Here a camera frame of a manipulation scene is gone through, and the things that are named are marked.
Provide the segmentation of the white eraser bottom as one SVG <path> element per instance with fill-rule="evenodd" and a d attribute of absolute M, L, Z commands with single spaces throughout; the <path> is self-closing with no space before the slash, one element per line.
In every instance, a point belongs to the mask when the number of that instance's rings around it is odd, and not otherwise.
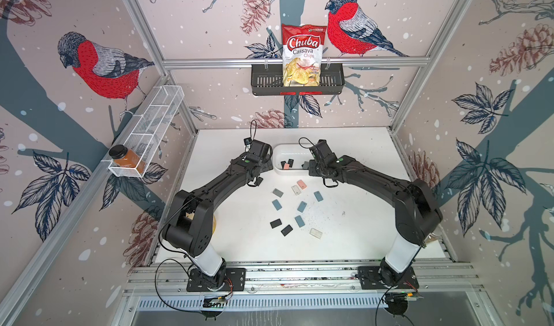
<path fill-rule="evenodd" d="M 311 228 L 310 229 L 310 235 L 317 238 L 317 239 L 321 239 L 322 236 L 323 236 L 323 233 L 317 229 L 314 229 L 314 228 Z"/>

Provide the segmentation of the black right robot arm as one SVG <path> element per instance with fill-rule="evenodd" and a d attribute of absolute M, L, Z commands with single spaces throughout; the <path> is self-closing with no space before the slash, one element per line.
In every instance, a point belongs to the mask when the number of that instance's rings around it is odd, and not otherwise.
<path fill-rule="evenodd" d="M 394 208 L 397 234 L 377 274 L 384 286 L 397 287 L 405 281 L 413 259 L 443 220 L 431 188 L 420 179 L 401 180 L 366 167 L 352 157 L 337 157 L 323 139 L 309 150 L 313 157 L 309 161 L 310 176 L 359 187 Z"/>

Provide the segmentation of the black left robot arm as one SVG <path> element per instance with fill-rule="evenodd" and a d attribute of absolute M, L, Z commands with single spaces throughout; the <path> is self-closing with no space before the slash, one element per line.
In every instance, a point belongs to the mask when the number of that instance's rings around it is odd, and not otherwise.
<path fill-rule="evenodd" d="M 161 238 L 195 265 L 203 284 L 216 289 L 224 285 L 227 263 L 211 245 L 214 212 L 241 187 L 258 187 L 261 174 L 273 169 L 273 148 L 253 140 L 247 151 L 230 161 L 216 178 L 193 191 L 175 194 L 169 219 L 160 231 Z"/>

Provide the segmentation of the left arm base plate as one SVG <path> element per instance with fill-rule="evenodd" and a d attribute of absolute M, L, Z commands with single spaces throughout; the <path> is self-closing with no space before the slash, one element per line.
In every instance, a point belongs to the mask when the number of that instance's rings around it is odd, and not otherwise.
<path fill-rule="evenodd" d="M 230 292 L 244 291 L 246 281 L 245 268 L 225 268 L 209 276 L 197 268 L 189 273 L 187 292 Z"/>

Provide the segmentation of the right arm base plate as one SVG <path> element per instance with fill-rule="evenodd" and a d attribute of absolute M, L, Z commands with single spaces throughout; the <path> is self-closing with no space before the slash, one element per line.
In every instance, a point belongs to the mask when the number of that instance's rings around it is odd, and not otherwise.
<path fill-rule="evenodd" d="M 404 273 L 397 273 L 393 269 L 377 266 L 359 266 L 355 274 L 362 290 L 379 290 L 388 288 L 419 289 L 419 282 L 412 267 Z"/>

